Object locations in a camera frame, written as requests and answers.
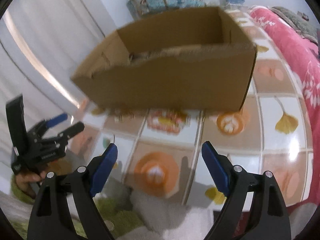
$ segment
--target pink blanket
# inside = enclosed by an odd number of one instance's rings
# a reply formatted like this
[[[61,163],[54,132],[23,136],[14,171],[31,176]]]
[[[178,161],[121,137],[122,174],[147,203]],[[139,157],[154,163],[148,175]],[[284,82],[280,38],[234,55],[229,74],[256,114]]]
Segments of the pink blanket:
[[[313,137],[313,175],[309,198],[303,203],[320,203],[320,61],[318,47],[297,34],[267,8],[254,7],[250,16],[273,39],[290,65],[307,105]]]

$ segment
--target metal screw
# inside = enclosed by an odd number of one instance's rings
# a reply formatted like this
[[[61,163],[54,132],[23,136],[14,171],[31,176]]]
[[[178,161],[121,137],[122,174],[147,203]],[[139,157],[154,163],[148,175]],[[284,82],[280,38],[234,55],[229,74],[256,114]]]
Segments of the metal screw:
[[[14,150],[14,153],[15,153],[17,156],[19,156],[18,149],[17,149],[16,147],[14,147],[13,150]]]
[[[266,176],[268,178],[271,178],[273,176],[272,172],[271,171],[266,171]]]
[[[239,166],[239,165],[234,166],[233,169],[234,169],[236,172],[241,172],[241,171],[242,171],[242,167]]]
[[[54,173],[52,171],[50,171],[48,174],[47,174],[47,177],[48,178],[52,178],[54,176]]]
[[[80,166],[80,167],[77,169],[77,171],[78,171],[79,173],[85,172],[85,170],[86,170],[86,167],[84,167],[84,166]]]

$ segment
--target box flap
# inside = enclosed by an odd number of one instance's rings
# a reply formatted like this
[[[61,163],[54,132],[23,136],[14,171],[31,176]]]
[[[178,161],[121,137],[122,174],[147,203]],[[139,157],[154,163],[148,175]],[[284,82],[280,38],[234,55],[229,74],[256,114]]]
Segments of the box flap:
[[[217,7],[185,8],[131,23],[118,30],[131,53],[193,44],[222,43]]]
[[[108,35],[79,65],[74,76],[92,76],[115,65],[129,65],[129,52],[118,32]]]
[[[234,19],[219,8],[219,16],[222,22],[223,41],[227,43],[252,43],[243,29]]]
[[[159,57],[73,81],[106,108],[239,111],[250,83],[255,48],[232,44],[218,48],[200,59]]]

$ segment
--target human hand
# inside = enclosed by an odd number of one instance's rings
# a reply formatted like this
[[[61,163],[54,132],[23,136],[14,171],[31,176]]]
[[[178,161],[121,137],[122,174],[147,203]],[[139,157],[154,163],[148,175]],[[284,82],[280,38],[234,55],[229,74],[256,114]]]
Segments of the human hand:
[[[31,182],[40,182],[47,175],[46,171],[42,171],[39,175],[31,171],[21,171],[18,175],[15,176],[15,181],[18,188],[29,197],[35,199],[36,193],[33,191],[30,183]]]

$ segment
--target blue gripper pad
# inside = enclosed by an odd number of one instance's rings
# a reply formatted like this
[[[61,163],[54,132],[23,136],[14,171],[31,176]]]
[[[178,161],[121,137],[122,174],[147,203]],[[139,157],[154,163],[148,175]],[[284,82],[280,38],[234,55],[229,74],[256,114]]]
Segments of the blue gripper pad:
[[[205,142],[201,148],[202,158],[210,172],[210,175],[218,189],[225,196],[230,193],[229,177],[218,159],[218,153],[209,141]]]
[[[52,128],[52,127],[58,125],[59,123],[64,122],[67,119],[68,119],[68,115],[63,113],[63,114],[60,114],[60,115],[48,120],[45,123],[45,126],[49,129],[49,128]]]
[[[90,195],[94,197],[100,193],[112,171],[113,166],[118,158],[118,148],[115,144],[110,143],[108,148],[102,154],[103,160],[97,167],[91,177]]]

